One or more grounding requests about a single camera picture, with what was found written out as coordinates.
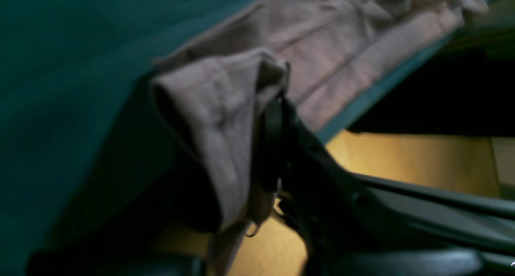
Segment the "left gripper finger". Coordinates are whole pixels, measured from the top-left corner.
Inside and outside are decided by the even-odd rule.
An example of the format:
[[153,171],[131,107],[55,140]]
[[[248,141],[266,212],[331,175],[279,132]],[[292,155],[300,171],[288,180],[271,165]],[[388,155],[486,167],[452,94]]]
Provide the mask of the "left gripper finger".
[[261,117],[257,180],[304,240],[306,276],[514,274],[514,202],[346,171],[283,96]]

